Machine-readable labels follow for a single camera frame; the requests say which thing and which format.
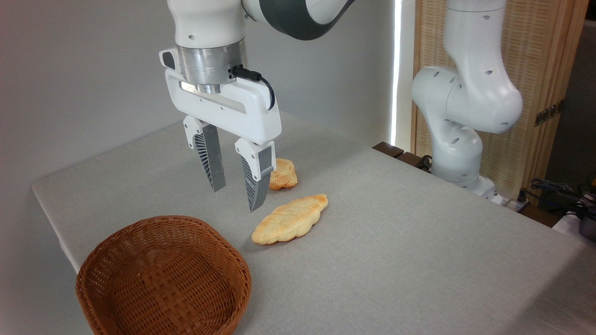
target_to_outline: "metal hinge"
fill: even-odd
[[[547,120],[550,120],[553,117],[555,117],[555,115],[561,113],[564,103],[565,99],[536,114],[536,122],[534,122],[534,127],[538,127],[539,125],[545,123]]]

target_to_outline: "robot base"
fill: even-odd
[[[461,188],[465,188],[466,190],[469,190],[478,196],[486,198],[494,203],[501,204],[503,202],[503,197],[497,193],[495,184],[488,178],[478,176],[472,181],[452,182],[452,184]]]

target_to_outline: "white robotic arm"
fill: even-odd
[[[474,129],[500,134],[522,114],[501,56],[506,1],[447,0],[443,46],[457,68],[425,67],[412,85],[431,133],[432,174],[491,200],[496,192],[479,174],[482,141]]]
[[[271,85],[248,70],[247,18],[296,39],[327,33],[354,0],[167,0],[176,48],[160,52],[172,102],[184,119],[214,191],[225,186],[217,128],[238,135],[236,151],[252,212],[263,202],[275,170],[273,139],[281,133]]]

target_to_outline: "wicker basket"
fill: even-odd
[[[76,293],[95,334],[232,334],[250,285],[242,256],[208,224],[158,216],[100,243]]]

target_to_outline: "pastry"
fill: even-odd
[[[271,180],[269,181],[269,188],[272,190],[279,190],[280,188],[291,188],[298,184],[298,177],[296,176],[296,169],[291,160],[278,158],[275,160],[277,169],[271,172]]]
[[[325,194],[318,194],[296,199],[277,207],[254,230],[253,242],[272,244],[304,236],[319,221],[321,212],[328,203]]]

